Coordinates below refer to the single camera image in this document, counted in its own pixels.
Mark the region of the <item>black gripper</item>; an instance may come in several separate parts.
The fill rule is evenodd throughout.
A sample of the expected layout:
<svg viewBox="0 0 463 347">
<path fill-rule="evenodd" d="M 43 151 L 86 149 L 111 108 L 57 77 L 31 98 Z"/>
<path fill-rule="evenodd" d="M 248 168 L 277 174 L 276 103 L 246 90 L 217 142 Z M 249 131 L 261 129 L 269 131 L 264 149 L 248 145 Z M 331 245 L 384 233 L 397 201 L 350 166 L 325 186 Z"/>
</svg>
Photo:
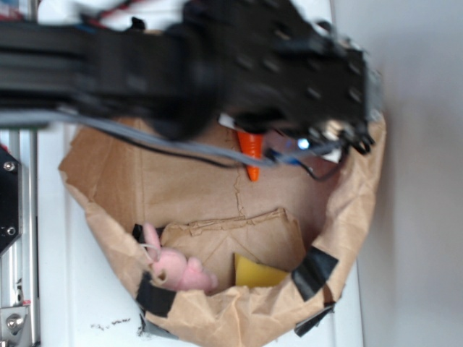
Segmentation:
<svg viewBox="0 0 463 347">
<path fill-rule="evenodd" d="M 237 128 L 370 152 L 380 82 L 329 22 L 290 1 L 188 1 L 182 15 L 207 56 L 214 109 Z"/>
</svg>

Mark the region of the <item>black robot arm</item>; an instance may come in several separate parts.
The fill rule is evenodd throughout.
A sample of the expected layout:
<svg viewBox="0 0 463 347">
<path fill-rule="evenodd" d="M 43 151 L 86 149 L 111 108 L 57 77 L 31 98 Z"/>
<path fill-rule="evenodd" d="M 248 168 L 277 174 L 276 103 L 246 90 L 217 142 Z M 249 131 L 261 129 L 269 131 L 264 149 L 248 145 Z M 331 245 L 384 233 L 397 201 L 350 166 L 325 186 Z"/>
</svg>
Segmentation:
<svg viewBox="0 0 463 347">
<path fill-rule="evenodd" d="M 187 1 L 159 34 L 103 26 L 1 23 L 1 126 L 78 122 L 129 137 L 115 116 L 146 120 L 145 140 L 185 145 L 214 120 L 305 138 L 316 150 L 373 145 L 381 84 L 364 51 L 290 1 Z"/>
</svg>

